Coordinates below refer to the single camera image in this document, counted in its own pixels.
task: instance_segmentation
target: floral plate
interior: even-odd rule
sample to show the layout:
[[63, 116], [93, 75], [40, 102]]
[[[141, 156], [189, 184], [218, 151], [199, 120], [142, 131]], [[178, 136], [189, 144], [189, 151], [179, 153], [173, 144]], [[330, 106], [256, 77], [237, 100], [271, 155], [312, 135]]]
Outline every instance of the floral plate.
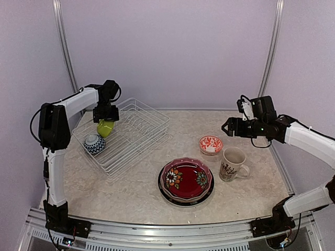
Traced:
[[201, 161], [187, 157], [168, 163], [159, 179], [162, 190], [170, 198], [191, 202], [208, 192], [213, 176]]
[[193, 201], [177, 201], [177, 200], [171, 198], [168, 194], [166, 194], [163, 191], [164, 183], [161, 184], [161, 179], [160, 179], [163, 172], [164, 172], [164, 168], [161, 170], [161, 172], [159, 173], [159, 176], [158, 176], [158, 187], [159, 187], [159, 190], [162, 193], [162, 196], [168, 202], [170, 202], [170, 203], [172, 203], [172, 204], [174, 204], [176, 206], [179, 206], [179, 207], [194, 207], [194, 206], [197, 206], [200, 203], [204, 202], [211, 195], [211, 193], [213, 192], [213, 189], [214, 189], [214, 179], [211, 180], [211, 183], [210, 183], [208, 191], [203, 196], [201, 196], [201, 198], [198, 198], [198, 199], [193, 200]]

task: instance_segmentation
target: yellow-green mug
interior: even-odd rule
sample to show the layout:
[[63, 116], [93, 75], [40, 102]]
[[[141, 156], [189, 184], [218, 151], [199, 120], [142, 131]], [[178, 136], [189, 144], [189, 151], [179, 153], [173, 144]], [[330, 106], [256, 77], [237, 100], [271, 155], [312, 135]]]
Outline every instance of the yellow-green mug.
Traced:
[[105, 121], [100, 119], [100, 122], [97, 127], [97, 132], [100, 134], [101, 137], [106, 138], [110, 135], [111, 131], [114, 127], [114, 121]]

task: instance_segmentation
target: marble tabletop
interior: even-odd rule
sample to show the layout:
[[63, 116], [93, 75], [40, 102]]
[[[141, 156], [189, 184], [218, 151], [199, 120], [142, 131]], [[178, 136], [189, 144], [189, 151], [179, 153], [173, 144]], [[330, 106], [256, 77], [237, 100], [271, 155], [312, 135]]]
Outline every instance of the marble tabletop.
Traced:
[[[94, 166], [72, 137], [64, 161], [64, 189], [69, 214], [92, 219], [139, 224], [205, 224], [246, 220], [271, 215], [274, 205], [288, 196], [269, 149], [254, 148], [249, 139], [226, 136], [221, 125], [234, 111], [163, 111], [170, 117], [167, 135], [127, 166], [107, 176]], [[92, 118], [86, 112], [81, 123]], [[247, 155], [248, 179], [223, 182], [219, 178], [221, 154], [206, 156], [198, 140], [206, 134], [222, 139], [224, 149], [237, 146]], [[265, 145], [264, 139], [255, 144]], [[181, 208], [161, 195], [157, 179], [162, 167], [175, 158], [197, 158], [213, 173], [214, 192], [195, 207]]]

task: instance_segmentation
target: black plate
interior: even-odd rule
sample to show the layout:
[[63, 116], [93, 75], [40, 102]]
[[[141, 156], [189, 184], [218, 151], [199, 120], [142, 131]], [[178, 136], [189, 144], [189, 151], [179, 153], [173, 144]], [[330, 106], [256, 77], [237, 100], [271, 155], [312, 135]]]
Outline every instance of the black plate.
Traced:
[[213, 189], [214, 189], [214, 176], [212, 174], [212, 172], [210, 171], [210, 174], [212, 175], [213, 179], [211, 181], [211, 184], [210, 184], [210, 188], [209, 188], [209, 191], [199, 200], [196, 200], [196, 201], [193, 201], [193, 202], [179, 202], [179, 201], [176, 201], [172, 198], [170, 198], [162, 189], [162, 185], [161, 185], [161, 181], [160, 181], [160, 177], [162, 175], [162, 172], [163, 172], [164, 168], [162, 168], [162, 170], [160, 171], [159, 175], [158, 175], [158, 188], [160, 190], [160, 192], [162, 193], [162, 195], [164, 196], [164, 198], [166, 200], [168, 200], [169, 202], [177, 205], [177, 206], [181, 206], [181, 207], [192, 207], [192, 206], [195, 206], [197, 204], [200, 204], [201, 202], [203, 202], [204, 200], [206, 200], [210, 195], [211, 193], [213, 192]]

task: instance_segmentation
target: red patterned bowl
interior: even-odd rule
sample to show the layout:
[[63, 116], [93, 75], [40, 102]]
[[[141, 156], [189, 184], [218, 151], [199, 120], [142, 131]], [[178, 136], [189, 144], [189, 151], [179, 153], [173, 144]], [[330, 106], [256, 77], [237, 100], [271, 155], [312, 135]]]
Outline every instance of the red patterned bowl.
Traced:
[[218, 154], [222, 150], [223, 146], [224, 144], [222, 143], [222, 140], [213, 135], [203, 136], [199, 140], [200, 150], [206, 155]]
[[197, 159], [179, 158], [167, 164], [160, 177], [165, 194], [179, 202], [201, 199], [213, 179], [209, 168]]

